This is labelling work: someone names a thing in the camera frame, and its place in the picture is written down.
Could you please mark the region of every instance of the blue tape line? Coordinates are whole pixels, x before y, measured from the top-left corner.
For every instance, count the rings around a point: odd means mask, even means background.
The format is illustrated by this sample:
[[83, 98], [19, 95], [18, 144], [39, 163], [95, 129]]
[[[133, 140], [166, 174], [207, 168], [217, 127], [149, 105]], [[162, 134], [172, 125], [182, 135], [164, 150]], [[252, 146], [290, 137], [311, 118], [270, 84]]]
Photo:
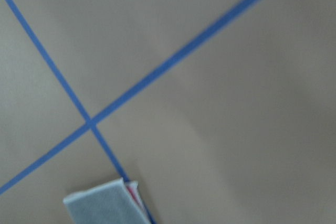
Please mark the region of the blue tape line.
[[258, 0], [241, 0], [237, 5], [232, 7], [228, 12], [221, 16], [217, 21], [212, 23], [203, 32], [193, 38], [189, 43], [182, 47], [179, 51], [173, 54], [168, 60], [164, 61], [161, 65], [155, 68], [142, 80], [136, 83], [128, 91], [118, 97], [100, 113], [92, 118], [94, 124], [101, 122], [108, 115], [124, 105], [131, 98], [136, 96], [140, 91], [149, 86], [152, 82], [157, 80], [160, 76], [190, 55], [194, 50], [200, 47], [203, 43], [207, 42], [217, 32], [233, 22], [239, 15], [252, 7]]
[[66, 81], [66, 79], [63, 77], [61, 72], [58, 70], [57, 66], [55, 65], [55, 63], [53, 62], [51, 57], [49, 56], [46, 49], [43, 47], [42, 43], [36, 37], [35, 33], [31, 29], [31, 27], [28, 25], [28, 22], [26, 21], [24, 16], [21, 14], [19, 9], [15, 5], [14, 1], [13, 0], [5, 0], [5, 1], [7, 2], [8, 6], [12, 10], [12, 12], [15, 15], [15, 17], [17, 18], [17, 20], [22, 25], [22, 27], [25, 30], [25, 32], [27, 33], [27, 35], [30, 37], [31, 41], [33, 42], [33, 44], [35, 45], [35, 47], [37, 48], [37, 50], [39, 51], [39, 53], [41, 54], [41, 56], [43, 57], [43, 59], [45, 60], [47, 65], [49, 66], [49, 68], [52, 70], [52, 72], [56, 76], [59, 83], [62, 85], [64, 90], [67, 92], [68, 96], [70, 97], [70, 99], [72, 100], [74, 105], [77, 107], [80, 114], [83, 116], [85, 121], [90, 121], [90, 117], [89, 117], [88, 113], [85, 111], [83, 105], [81, 104], [81, 102], [79, 101], [79, 99], [77, 98], [77, 96], [75, 95], [73, 90], [71, 89], [71, 87], [68, 84], [68, 82]]
[[[76, 96], [75, 92], [72, 90], [72, 88], [70, 87], [70, 85], [68, 84], [68, 82], [66, 81], [66, 79], [64, 78], [64, 76], [62, 75], [62, 73], [59, 71], [59, 69], [57, 68], [56, 64], [53, 62], [53, 60], [51, 59], [51, 57], [48, 54], [48, 52], [46, 51], [46, 49], [43, 47], [42, 43], [39, 41], [39, 39], [37, 38], [37, 36], [33, 32], [33, 30], [31, 29], [31, 27], [29, 26], [29, 24], [26, 21], [26, 19], [21, 14], [21, 12], [18, 9], [18, 7], [15, 5], [14, 1], [13, 0], [5, 0], [5, 1], [9, 5], [9, 7], [11, 8], [12, 12], [16, 16], [16, 18], [18, 19], [18, 21], [20, 22], [20, 24], [22, 25], [22, 27], [25, 30], [25, 32], [27, 33], [27, 35], [30, 37], [31, 41], [33, 42], [33, 44], [35, 45], [35, 47], [37, 48], [37, 50], [40, 52], [41, 56], [43, 57], [43, 59], [45, 60], [45, 62], [49, 66], [49, 68], [54, 73], [54, 75], [57, 78], [57, 80], [59, 81], [59, 83], [62, 85], [62, 87], [64, 88], [64, 90], [66, 91], [66, 93], [69, 95], [71, 101], [74, 103], [74, 105], [76, 106], [77, 110], [80, 112], [80, 114], [84, 118], [84, 120], [87, 122], [87, 124], [89, 124], [91, 126], [91, 128], [95, 127], [91, 123], [91, 118], [90, 118], [89, 114], [87, 113], [87, 111], [85, 110], [84, 106], [79, 101], [79, 99]], [[113, 154], [113, 152], [112, 152], [111, 148], [109, 147], [108, 143], [102, 137], [102, 135], [99, 133], [99, 131], [98, 131], [97, 128], [96, 128], [95, 132], [96, 133], [94, 133], [94, 135], [96, 137], [98, 135], [100, 136], [99, 139], [97, 137], [97, 140], [100, 143], [101, 147], [106, 152], [106, 154], [109, 156], [109, 158], [112, 161], [113, 165], [115, 165], [115, 168], [118, 171], [118, 173], [120, 174], [120, 176], [122, 176], [124, 180], [129, 179], [128, 176], [127, 176], [127, 174], [126, 174], [126, 172], [123, 170], [122, 166], [120, 165], [120, 163], [118, 162], [117, 158]]]
[[12, 178], [6, 184], [4, 184], [2, 187], [0, 187], [0, 195], [3, 194], [5, 191], [9, 190], [11, 187], [13, 187], [18, 182], [20, 182], [20, 180], [24, 179], [26, 176], [28, 176], [34, 170], [39, 168], [45, 162], [49, 161], [52, 157], [54, 157], [56, 154], [61, 152], [63, 149], [68, 147], [71, 143], [73, 143], [76, 139], [78, 139], [80, 136], [82, 136], [89, 129], [90, 129], [90, 127], [87, 124], [84, 124], [83, 126], [78, 128], [77, 130], [75, 130], [67, 138], [65, 138], [63, 141], [61, 141], [55, 147], [53, 147], [49, 152], [44, 154], [38, 160], [33, 162], [31, 165], [29, 165], [27, 168], [25, 168], [19, 174], [17, 174], [14, 178]]
[[126, 172], [124, 171], [124, 169], [120, 165], [119, 161], [117, 160], [117, 158], [113, 154], [111, 148], [109, 148], [109, 146], [107, 145], [106, 141], [104, 140], [102, 134], [98, 131], [97, 127], [95, 125], [93, 125], [91, 127], [91, 129], [92, 129], [92, 132], [94, 133], [94, 135], [96, 136], [98, 142], [100, 143], [100, 145], [104, 149], [105, 153], [109, 157], [110, 161], [114, 165], [115, 169], [120, 174], [120, 176], [124, 179], [125, 182], [129, 182], [130, 179], [129, 179], [128, 175], [126, 174]]
[[145, 210], [146, 210], [146, 214], [149, 218], [149, 221], [152, 223], [152, 224], [155, 224], [155, 220], [151, 214], [151, 212], [148, 210], [148, 207], [146, 206], [146, 204], [143, 202], [143, 206], [145, 207]]

